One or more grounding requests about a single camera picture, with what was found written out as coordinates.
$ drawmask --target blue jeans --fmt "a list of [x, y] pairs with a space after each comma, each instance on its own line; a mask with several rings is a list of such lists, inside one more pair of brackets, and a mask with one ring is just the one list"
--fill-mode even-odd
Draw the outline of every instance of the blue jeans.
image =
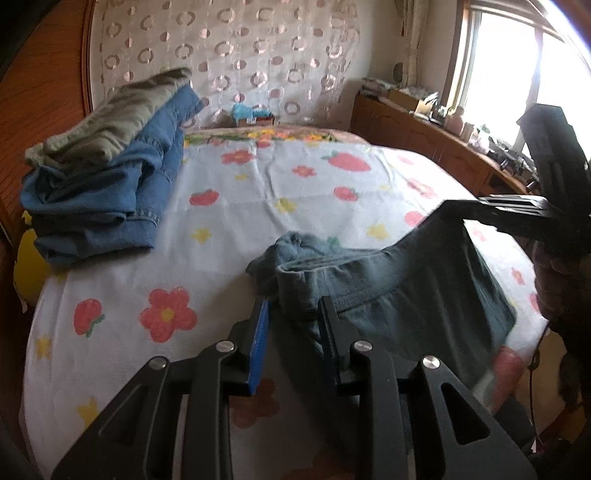
[[153, 248], [183, 157], [181, 124], [203, 108], [189, 85], [108, 166], [67, 174], [41, 166], [23, 179], [35, 246], [48, 262], [71, 264], [132, 247]]

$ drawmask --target blue gripper pad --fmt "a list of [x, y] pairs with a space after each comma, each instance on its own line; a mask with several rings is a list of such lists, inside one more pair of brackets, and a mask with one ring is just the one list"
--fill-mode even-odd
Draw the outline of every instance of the blue gripper pad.
[[267, 351], [267, 337], [269, 333], [269, 301], [263, 299], [257, 302], [252, 312], [251, 321], [256, 320], [256, 329], [249, 353], [248, 390], [254, 395], [258, 384], [261, 382], [262, 367]]

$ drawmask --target folded clothes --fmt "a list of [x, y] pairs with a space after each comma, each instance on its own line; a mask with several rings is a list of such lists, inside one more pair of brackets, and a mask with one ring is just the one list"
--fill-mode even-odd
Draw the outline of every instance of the folded clothes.
[[71, 264], [130, 247], [153, 248], [183, 156], [181, 124], [202, 108], [191, 87], [182, 86], [107, 164], [71, 171], [44, 164], [25, 176], [21, 203], [33, 217], [43, 258]]
[[190, 69], [179, 68], [123, 85], [74, 128], [27, 149], [25, 160], [64, 171], [105, 166], [190, 78]]
[[247, 273], [259, 293], [278, 301], [272, 328], [282, 363], [309, 410], [339, 443], [356, 438], [354, 401], [328, 391], [316, 321], [330, 296], [361, 338], [417, 361], [432, 354], [474, 386], [515, 324], [515, 312], [467, 234], [462, 220], [435, 210], [395, 245], [351, 250], [313, 235], [288, 233]]

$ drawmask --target finger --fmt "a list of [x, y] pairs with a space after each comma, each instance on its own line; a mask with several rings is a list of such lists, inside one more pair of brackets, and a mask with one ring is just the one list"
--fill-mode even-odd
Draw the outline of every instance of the finger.
[[534, 265], [536, 285], [539, 289], [551, 294], [560, 295], [567, 283], [567, 277], [559, 274], [551, 268], [544, 268], [540, 265]]
[[554, 312], [557, 315], [562, 315], [564, 311], [563, 300], [561, 295], [547, 293], [538, 285], [538, 279], [535, 279], [535, 287], [538, 291], [538, 305], [543, 304], [547, 310]]
[[560, 320], [560, 315], [558, 313], [550, 310], [546, 305], [544, 305], [544, 303], [542, 303], [540, 301], [539, 298], [538, 298], [538, 308], [540, 309], [540, 313], [541, 313], [542, 317], [547, 319], [549, 322], [557, 322], [558, 320]]
[[552, 258], [544, 244], [541, 242], [534, 243], [534, 248], [531, 252], [531, 260], [534, 265], [539, 265], [543, 268], [551, 268], [550, 263], [552, 262]]
[[554, 270], [563, 275], [573, 275], [579, 270], [580, 260], [572, 258], [555, 257], [550, 260], [550, 265]]

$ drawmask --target window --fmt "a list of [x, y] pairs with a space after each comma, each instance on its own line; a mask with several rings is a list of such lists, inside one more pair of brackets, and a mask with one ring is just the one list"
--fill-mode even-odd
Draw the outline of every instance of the window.
[[591, 73], [573, 49], [546, 26], [493, 12], [472, 11], [468, 28], [464, 120], [528, 155], [516, 121], [531, 103], [557, 105], [591, 157]]

